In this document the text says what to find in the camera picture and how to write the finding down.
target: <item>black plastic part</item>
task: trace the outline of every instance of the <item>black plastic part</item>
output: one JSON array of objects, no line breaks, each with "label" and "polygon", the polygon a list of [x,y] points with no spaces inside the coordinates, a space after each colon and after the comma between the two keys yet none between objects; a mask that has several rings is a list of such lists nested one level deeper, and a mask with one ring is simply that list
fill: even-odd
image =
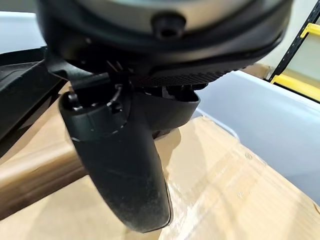
[{"label": "black plastic part", "polygon": [[145,233],[169,224],[172,213],[161,161],[136,95],[111,105],[59,109],[80,159],[103,199],[129,228]]},{"label": "black plastic part", "polygon": [[0,156],[57,99],[65,84],[48,72],[42,60],[44,51],[39,48],[0,55]]},{"label": "black plastic part", "polygon": [[[219,69],[223,73],[230,71],[229,62],[234,57],[238,61],[248,60],[247,53],[260,51],[262,58],[270,51],[270,46],[275,47],[274,43],[280,42],[291,4],[291,0],[255,0],[232,17],[185,34],[179,41],[163,41],[151,34],[114,26],[72,0],[38,0],[37,17],[49,48],[68,62],[99,73],[106,71],[106,60],[119,61],[133,69],[140,79],[154,72],[156,67],[171,64],[192,64],[203,59],[217,63],[221,57],[226,57],[229,60]],[[248,63],[239,65],[243,68]]]},{"label": "black plastic part", "polygon": [[151,22],[153,34],[160,40],[177,40],[185,31],[186,19],[177,13],[162,13]]},{"label": "black plastic part", "polygon": [[272,79],[276,75],[280,75],[287,68],[287,66],[290,63],[291,59],[294,57],[294,55],[296,54],[296,52],[300,48],[301,44],[304,42],[304,40],[307,37],[306,36],[304,38],[301,38],[301,34],[303,33],[303,31],[305,30],[305,28],[307,27],[307,25],[309,23],[313,23],[314,24],[318,20],[319,17],[320,17],[320,0],[318,0],[316,2],[314,8],[311,10],[311,13],[307,17],[307,19],[304,22],[304,24],[302,25],[300,31],[298,32],[298,34],[296,35],[295,39],[291,43],[289,49],[286,51],[286,53],[283,56],[283,58],[281,59],[280,63],[278,64],[278,66],[273,71],[270,79],[268,79],[268,82],[271,82]]},{"label": "black plastic part", "polygon": [[199,97],[188,91],[176,100],[137,93],[145,118],[152,132],[168,131],[186,124],[200,103]]}]

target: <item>brown cardboard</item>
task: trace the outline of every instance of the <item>brown cardboard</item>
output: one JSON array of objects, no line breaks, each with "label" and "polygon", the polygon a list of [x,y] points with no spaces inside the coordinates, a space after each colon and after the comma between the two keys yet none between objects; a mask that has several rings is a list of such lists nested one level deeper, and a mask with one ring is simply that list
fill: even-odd
[{"label": "brown cardboard", "polygon": [[[57,166],[63,168],[64,163],[78,163],[67,138],[56,139],[55,144],[47,142],[44,148],[36,144],[42,145],[46,141],[44,137],[36,137],[41,130],[52,128],[51,133],[57,134],[56,137],[64,136],[64,130],[58,134],[63,123],[57,114],[53,113],[47,125],[43,125],[22,148],[27,148],[29,154],[15,155],[14,160],[6,161],[5,168],[0,166],[0,176],[8,169],[13,171],[10,167],[15,164],[16,170],[18,165],[24,165],[21,167],[23,178],[30,181],[30,174],[40,169],[43,174],[48,172],[47,163],[51,165],[58,160],[58,165],[51,165],[55,173],[59,173]],[[209,119],[200,117],[192,120],[157,140],[156,147],[173,204],[174,219],[170,226],[146,234],[129,230],[104,203],[91,179],[85,176],[2,220],[0,239],[320,239],[320,207]],[[52,154],[49,150],[56,153],[53,154],[54,159],[49,159]],[[60,155],[68,154],[69,157],[60,160]],[[46,163],[38,167],[31,164],[32,167],[28,168],[29,163],[24,158],[37,160],[37,163],[45,159]],[[11,177],[5,183],[13,186],[17,179],[16,183],[21,184],[21,189],[24,188],[20,178]],[[41,179],[37,176],[33,184],[37,185]],[[46,181],[41,184],[50,186]],[[3,177],[1,182],[0,199],[6,195],[18,196],[19,191],[3,191]],[[20,193],[28,195],[27,191],[21,190]]]}]

